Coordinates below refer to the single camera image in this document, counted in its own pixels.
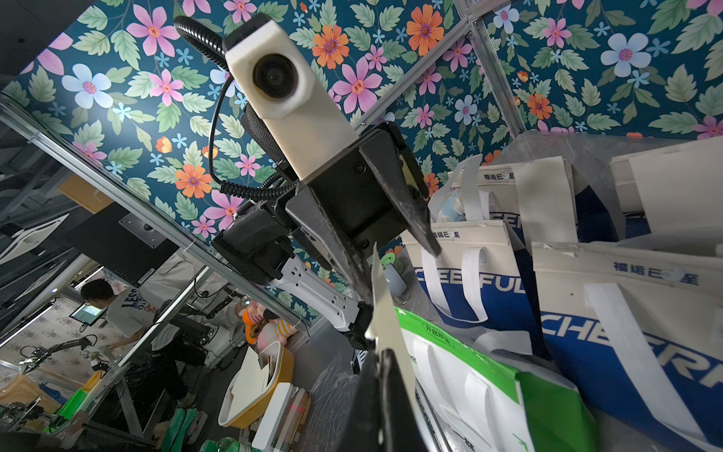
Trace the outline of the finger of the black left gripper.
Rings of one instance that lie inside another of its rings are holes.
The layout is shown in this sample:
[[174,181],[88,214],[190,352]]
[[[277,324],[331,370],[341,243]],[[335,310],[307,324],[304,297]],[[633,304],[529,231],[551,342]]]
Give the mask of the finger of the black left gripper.
[[322,205],[314,190],[310,186],[300,186],[286,204],[286,212],[361,301],[372,305],[371,270],[367,261]]
[[429,254],[438,257],[442,247],[431,230],[429,211],[418,205],[412,196],[392,135],[386,131],[375,131],[366,135],[365,143],[360,145],[360,153],[387,199],[403,218],[405,230],[411,233]]

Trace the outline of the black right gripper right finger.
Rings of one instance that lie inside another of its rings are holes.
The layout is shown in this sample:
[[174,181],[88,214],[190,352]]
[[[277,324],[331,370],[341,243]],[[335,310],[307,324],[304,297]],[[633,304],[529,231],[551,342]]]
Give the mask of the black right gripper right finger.
[[381,451],[429,451],[418,426],[401,369],[393,350],[384,350],[380,361]]

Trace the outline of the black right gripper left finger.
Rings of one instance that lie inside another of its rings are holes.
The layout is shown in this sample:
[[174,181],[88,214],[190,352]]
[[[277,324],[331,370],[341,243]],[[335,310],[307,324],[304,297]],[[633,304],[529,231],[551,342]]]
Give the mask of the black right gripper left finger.
[[384,359],[390,350],[369,352],[352,397],[346,425],[335,451],[386,451],[387,440],[383,427],[381,375]]

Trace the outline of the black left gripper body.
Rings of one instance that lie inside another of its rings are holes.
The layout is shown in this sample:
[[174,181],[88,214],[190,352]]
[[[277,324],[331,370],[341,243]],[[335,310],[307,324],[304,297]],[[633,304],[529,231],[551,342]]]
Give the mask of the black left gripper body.
[[245,279],[263,286],[280,277],[281,260],[293,255],[296,244],[322,267],[337,272],[286,212],[286,204],[300,186],[310,186],[314,190],[366,261],[375,246],[385,245],[408,232],[403,218],[387,199],[360,153],[365,136],[375,131],[392,135],[412,196],[418,205],[427,209],[429,190],[412,150],[396,124],[383,122],[306,180],[293,188],[278,188],[276,199],[261,202],[237,218],[213,240],[214,249]]

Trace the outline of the green white takeout bag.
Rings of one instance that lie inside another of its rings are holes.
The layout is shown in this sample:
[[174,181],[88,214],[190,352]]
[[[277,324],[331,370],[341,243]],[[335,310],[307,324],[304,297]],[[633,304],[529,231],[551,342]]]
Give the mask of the green white takeout bag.
[[476,451],[596,451],[598,424],[576,386],[528,361],[524,331],[486,331],[472,347],[414,313],[397,318],[433,411]]

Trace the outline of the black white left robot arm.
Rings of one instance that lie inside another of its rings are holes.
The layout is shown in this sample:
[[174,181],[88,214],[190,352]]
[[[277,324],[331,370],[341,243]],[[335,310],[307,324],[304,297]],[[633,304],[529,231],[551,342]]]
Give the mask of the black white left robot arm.
[[359,134],[297,45],[259,13],[228,36],[180,15],[176,31],[229,73],[248,102],[245,131],[276,162],[258,188],[220,180],[249,205],[218,233],[214,249],[251,283],[305,301],[358,350],[374,313],[369,258],[411,234],[433,256],[423,173],[398,127]]

